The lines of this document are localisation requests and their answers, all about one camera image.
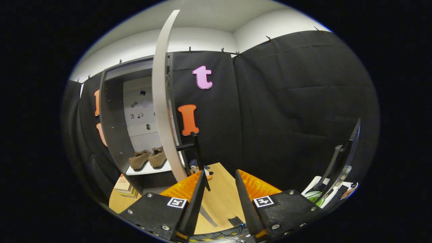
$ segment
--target stuffed penguin toy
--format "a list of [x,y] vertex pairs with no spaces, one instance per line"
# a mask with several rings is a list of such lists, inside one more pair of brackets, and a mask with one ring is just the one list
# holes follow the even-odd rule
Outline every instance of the stuffed penguin toy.
[[[193,159],[189,162],[189,167],[194,171],[194,173],[197,173],[200,170],[196,159]],[[204,166],[204,172],[206,173],[207,180],[211,180],[213,178],[213,172],[209,172],[208,169],[210,169],[210,167]]]

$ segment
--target pink letter t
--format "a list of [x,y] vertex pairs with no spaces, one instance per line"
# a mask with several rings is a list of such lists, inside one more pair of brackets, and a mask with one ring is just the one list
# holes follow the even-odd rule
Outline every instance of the pink letter t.
[[202,90],[208,90],[213,86],[212,82],[207,81],[207,75],[212,74],[211,70],[206,70],[206,66],[201,66],[192,71],[197,76],[197,85]]

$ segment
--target ceiling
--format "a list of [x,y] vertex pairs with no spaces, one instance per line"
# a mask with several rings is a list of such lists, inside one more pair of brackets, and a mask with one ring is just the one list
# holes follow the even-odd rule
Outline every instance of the ceiling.
[[130,35],[161,29],[171,12],[180,9],[173,27],[235,32],[263,14],[290,7],[271,0],[168,0],[124,21],[98,40],[81,61],[103,47]]

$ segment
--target stack of books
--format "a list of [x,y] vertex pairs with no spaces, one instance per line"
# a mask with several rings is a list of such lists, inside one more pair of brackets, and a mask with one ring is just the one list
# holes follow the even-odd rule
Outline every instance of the stack of books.
[[117,183],[114,186],[114,189],[120,193],[120,195],[128,198],[137,198],[138,192],[133,186],[126,180],[123,174],[118,178]]

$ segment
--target shoe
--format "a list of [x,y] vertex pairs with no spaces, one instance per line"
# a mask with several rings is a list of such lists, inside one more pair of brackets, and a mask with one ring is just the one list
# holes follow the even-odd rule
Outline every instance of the shoe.
[[153,168],[160,167],[166,161],[165,152],[162,147],[153,148],[153,154],[149,156],[150,165]]
[[133,170],[140,170],[144,163],[148,160],[150,152],[148,150],[143,150],[141,152],[135,152],[135,157],[129,158],[130,167]]

